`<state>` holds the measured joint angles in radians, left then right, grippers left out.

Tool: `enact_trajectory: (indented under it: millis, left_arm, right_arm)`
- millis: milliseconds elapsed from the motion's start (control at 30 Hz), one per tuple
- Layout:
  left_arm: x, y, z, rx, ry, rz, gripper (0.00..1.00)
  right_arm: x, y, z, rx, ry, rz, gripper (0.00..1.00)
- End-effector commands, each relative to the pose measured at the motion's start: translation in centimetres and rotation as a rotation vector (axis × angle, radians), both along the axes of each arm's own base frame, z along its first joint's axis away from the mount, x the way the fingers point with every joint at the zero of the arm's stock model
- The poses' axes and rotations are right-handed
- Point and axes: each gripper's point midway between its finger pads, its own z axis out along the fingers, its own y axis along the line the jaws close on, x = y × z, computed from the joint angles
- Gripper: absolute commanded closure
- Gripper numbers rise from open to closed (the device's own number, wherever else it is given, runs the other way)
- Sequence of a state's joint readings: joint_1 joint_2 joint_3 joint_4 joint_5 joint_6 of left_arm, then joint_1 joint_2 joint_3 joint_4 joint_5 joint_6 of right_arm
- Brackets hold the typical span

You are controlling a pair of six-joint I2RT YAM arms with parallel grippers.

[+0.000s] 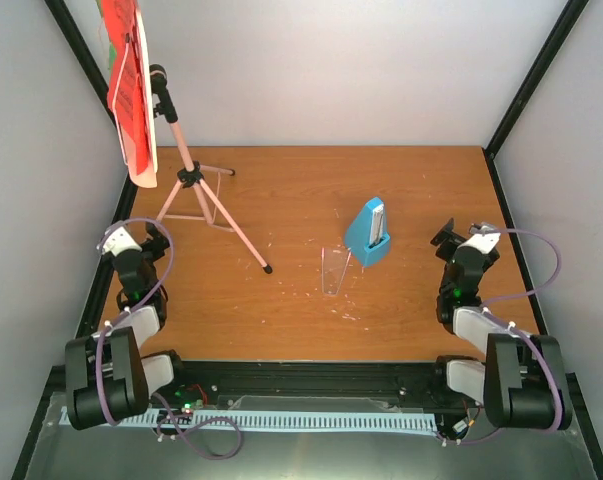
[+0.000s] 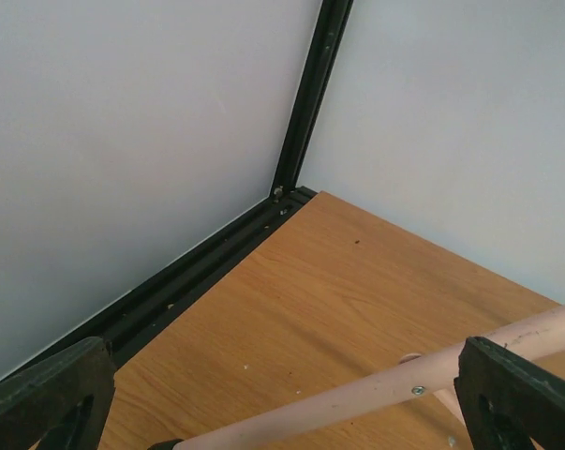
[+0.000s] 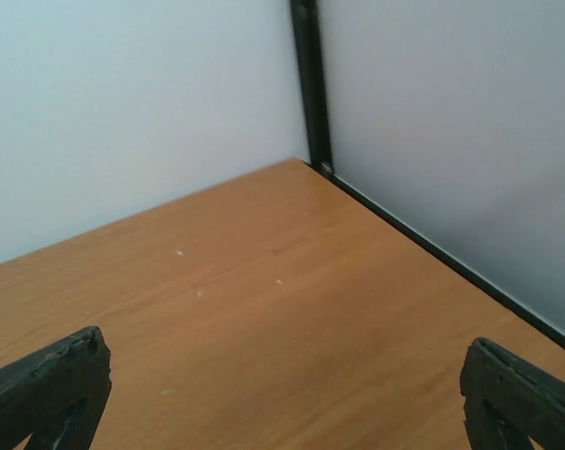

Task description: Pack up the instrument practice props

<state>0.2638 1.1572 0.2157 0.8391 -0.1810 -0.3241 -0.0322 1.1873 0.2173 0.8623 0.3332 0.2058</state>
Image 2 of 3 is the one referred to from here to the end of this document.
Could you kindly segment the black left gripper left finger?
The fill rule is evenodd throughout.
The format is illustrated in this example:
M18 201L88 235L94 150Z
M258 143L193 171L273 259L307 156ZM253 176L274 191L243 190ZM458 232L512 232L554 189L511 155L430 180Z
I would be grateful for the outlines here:
M116 366L87 337L0 382L0 449L97 449Z

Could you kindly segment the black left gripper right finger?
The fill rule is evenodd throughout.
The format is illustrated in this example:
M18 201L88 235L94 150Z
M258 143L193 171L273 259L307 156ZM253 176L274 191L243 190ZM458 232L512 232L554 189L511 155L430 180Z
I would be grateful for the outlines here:
M565 449L565 381L485 337L469 337L453 381L475 449Z

